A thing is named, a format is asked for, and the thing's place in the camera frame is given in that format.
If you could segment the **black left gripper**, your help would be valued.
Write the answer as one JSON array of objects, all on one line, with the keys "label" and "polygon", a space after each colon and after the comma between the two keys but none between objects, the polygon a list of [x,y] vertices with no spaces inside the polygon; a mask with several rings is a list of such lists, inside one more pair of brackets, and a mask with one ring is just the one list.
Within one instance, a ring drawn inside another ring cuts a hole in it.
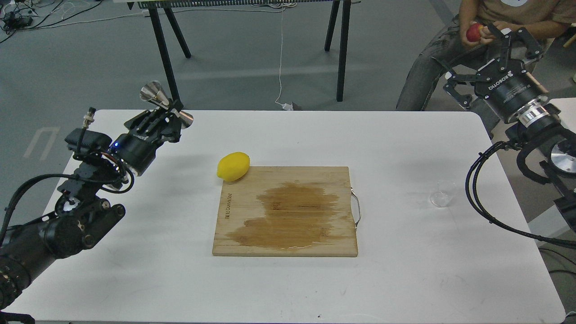
[{"label": "black left gripper", "polygon": [[117,155],[136,176],[146,172],[156,158],[156,150],[164,142],[176,143],[181,137],[181,122],[167,109],[145,110],[126,121],[127,133],[112,143],[112,153]]}]

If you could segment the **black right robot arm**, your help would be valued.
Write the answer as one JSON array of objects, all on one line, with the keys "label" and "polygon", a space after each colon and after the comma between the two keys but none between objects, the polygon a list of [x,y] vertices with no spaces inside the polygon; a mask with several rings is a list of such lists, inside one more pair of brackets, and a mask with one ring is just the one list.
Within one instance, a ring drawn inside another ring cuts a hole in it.
[{"label": "black right robot arm", "polygon": [[475,74],[461,75],[446,68],[445,92],[463,108],[468,108],[473,98],[459,94],[455,86],[473,86],[478,98],[484,100],[499,117],[510,124],[506,130],[508,141],[499,141],[480,153],[467,172],[466,197],[470,205],[490,223],[505,230],[537,241],[563,248],[574,249],[575,242],[530,234],[508,226],[490,215],[479,200],[477,178],[484,163],[500,149],[516,150],[516,164],[520,172],[533,182],[552,184],[560,193],[554,201],[560,215],[571,230],[575,229],[575,192],[563,179],[575,178],[574,132],[561,124],[560,110],[547,99],[547,90],[527,71],[524,61],[512,58],[515,41],[524,43],[525,57],[538,61],[543,55],[539,42],[524,27],[511,31],[498,30],[490,24],[488,29],[500,39],[501,48],[497,58],[488,61]]}]

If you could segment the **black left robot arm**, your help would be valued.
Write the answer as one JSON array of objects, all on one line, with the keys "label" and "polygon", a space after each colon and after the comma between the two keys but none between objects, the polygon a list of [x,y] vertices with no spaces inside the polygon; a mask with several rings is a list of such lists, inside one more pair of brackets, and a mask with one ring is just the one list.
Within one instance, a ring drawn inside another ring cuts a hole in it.
[{"label": "black left robot arm", "polygon": [[[23,183],[5,209],[1,227],[1,308],[10,306],[24,289],[55,260],[94,248],[126,214],[98,192],[129,191],[156,158],[165,142],[178,142],[182,129],[194,119],[175,108],[146,110],[125,123],[127,133],[113,141],[108,135],[88,130],[95,110],[89,109],[84,126],[66,137],[73,158],[80,162],[70,175],[47,174]],[[23,195],[49,178],[63,178],[52,211],[28,223],[9,226]]]}]

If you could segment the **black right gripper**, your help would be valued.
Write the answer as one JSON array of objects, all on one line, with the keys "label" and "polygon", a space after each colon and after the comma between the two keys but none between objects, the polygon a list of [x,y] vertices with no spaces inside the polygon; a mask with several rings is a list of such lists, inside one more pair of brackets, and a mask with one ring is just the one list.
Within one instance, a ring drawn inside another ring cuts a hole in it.
[{"label": "black right gripper", "polygon": [[518,42],[525,47],[525,58],[529,61],[539,61],[543,47],[525,27],[516,31],[498,30],[494,24],[489,24],[488,30],[501,41],[499,58],[488,61],[476,74],[445,72],[444,91],[462,109],[469,111],[473,103],[471,91],[475,86],[475,94],[507,124],[516,121],[533,124],[548,116],[543,106],[548,101],[549,91],[526,70],[524,61],[511,57],[513,45]]}]

